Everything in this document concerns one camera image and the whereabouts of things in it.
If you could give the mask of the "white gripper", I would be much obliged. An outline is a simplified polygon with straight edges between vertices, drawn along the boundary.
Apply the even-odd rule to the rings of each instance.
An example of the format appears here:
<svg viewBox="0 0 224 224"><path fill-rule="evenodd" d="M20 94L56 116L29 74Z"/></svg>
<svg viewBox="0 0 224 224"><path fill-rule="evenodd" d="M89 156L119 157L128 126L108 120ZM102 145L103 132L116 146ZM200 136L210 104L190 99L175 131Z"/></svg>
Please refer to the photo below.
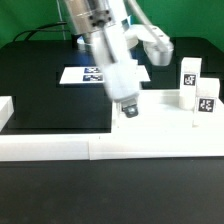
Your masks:
<svg viewBox="0 0 224 224"><path fill-rule="evenodd" d="M119 25L100 29L91 34L91 50L104 78L108 97L121 104L127 118L139 114L137 100L140 85L137 61L131 57L123 30Z"/></svg>

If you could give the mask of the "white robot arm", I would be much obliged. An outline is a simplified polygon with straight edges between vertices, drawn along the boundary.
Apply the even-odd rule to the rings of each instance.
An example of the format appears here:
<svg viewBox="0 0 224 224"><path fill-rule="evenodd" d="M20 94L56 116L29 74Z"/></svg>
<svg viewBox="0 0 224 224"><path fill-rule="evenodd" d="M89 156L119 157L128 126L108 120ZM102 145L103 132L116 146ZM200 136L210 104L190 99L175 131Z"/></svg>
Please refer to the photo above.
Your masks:
<svg viewBox="0 0 224 224"><path fill-rule="evenodd" d="M96 66L111 101L128 118L138 115L140 86L137 61L128 49L122 21L127 18L122 0L59 0L62 15L74 35L88 37Z"/></svg>

